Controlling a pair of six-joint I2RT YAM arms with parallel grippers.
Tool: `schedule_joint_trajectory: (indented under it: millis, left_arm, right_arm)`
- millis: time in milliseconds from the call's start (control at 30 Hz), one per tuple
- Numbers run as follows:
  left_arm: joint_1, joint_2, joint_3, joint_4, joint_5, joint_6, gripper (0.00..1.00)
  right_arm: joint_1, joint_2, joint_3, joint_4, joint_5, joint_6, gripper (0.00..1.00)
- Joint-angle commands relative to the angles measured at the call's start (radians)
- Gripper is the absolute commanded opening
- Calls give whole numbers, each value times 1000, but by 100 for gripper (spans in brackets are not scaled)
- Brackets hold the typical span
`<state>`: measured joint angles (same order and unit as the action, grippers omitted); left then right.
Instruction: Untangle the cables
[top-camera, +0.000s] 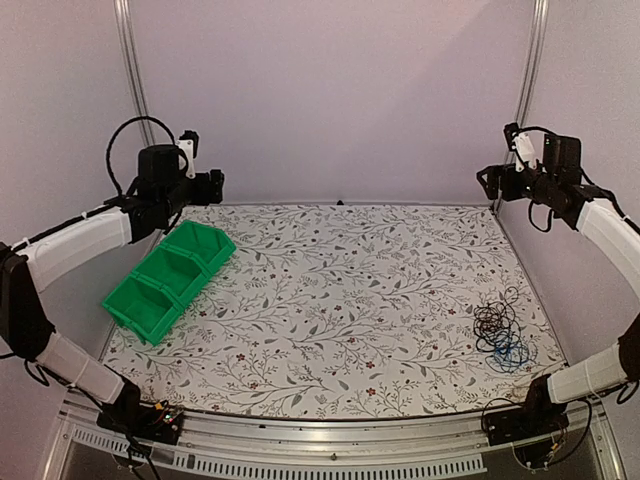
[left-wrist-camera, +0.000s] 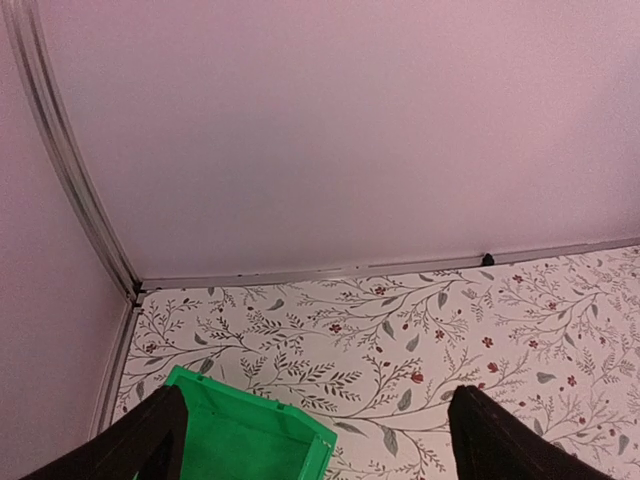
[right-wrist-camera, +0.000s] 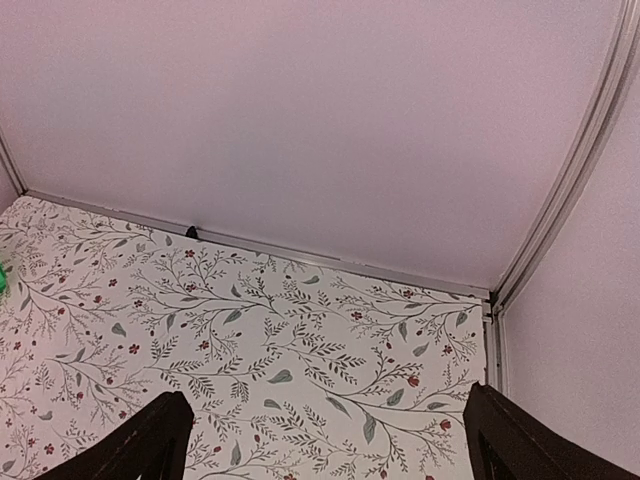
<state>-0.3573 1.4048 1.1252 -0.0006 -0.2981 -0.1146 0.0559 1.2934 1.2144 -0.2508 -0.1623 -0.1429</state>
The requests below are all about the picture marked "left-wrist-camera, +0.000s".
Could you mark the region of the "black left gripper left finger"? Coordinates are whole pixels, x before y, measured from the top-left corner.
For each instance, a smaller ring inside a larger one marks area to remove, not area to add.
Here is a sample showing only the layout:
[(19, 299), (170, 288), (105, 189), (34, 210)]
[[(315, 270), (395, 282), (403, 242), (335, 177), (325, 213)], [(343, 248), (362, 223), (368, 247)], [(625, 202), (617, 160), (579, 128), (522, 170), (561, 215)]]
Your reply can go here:
[(178, 479), (188, 410), (177, 386), (163, 386), (94, 439), (28, 479)]

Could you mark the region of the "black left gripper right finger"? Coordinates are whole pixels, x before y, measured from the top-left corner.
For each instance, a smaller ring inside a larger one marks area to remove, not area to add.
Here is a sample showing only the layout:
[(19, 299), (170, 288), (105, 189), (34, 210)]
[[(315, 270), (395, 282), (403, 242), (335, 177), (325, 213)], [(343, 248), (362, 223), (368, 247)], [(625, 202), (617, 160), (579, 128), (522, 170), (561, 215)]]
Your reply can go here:
[(597, 480), (603, 472), (548, 443), (475, 386), (447, 409), (457, 477), (469, 480)]

